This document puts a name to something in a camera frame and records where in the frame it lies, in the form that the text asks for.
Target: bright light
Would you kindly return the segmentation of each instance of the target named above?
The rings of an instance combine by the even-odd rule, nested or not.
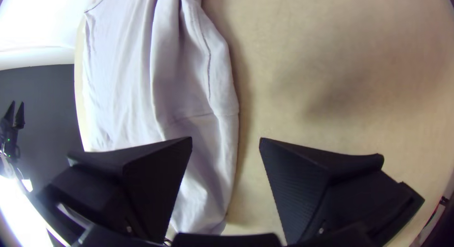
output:
[[[25,189],[28,191],[28,192],[32,192],[33,191],[33,186],[32,186],[32,181],[29,180],[29,179],[23,179],[21,180],[22,181],[22,184],[24,185]]]
[[[46,222],[21,192],[15,179],[0,176],[0,211],[21,246],[52,247]]]

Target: textured black surface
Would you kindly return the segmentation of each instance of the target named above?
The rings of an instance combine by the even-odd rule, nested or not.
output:
[[[288,243],[296,243],[311,221],[327,187],[326,170],[268,139],[261,139],[268,180]]]
[[[185,137],[111,152],[72,152],[72,167],[40,192],[40,201],[58,213],[51,221],[71,224],[55,209],[62,203],[115,232],[162,242],[191,151],[192,139]]]
[[[260,153],[290,244],[360,223],[382,246],[424,202],[381,171],[379,154],[351,156],[266,138]]]
[[[177,234],[172,247],[281,247],[275,234],[249,236],[214,236]]]

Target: black 3d-printed part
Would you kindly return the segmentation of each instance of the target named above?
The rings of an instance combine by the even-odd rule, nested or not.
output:
[[[383,245],[424,202],[381,171],[380,154],[344,155],[266,138],[259,149],[289,244],[359,222]]]

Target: beige surface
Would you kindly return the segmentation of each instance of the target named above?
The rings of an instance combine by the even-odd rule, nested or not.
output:
[[[225,234],[271,231],[284,241],[258,150],[265,136],[382,153],[384,171],[426,199],[389,245],[408,246],[454,168],[449,1],[204,0],[204,8],[229,43],[241,106]]]

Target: white cloth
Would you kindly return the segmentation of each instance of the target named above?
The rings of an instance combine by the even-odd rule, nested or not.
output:
[[[192,136],[171,224],[220,233],[236,170],[238,101],[227,44],[201,0],[100,0],[85,15],[92,149]]]

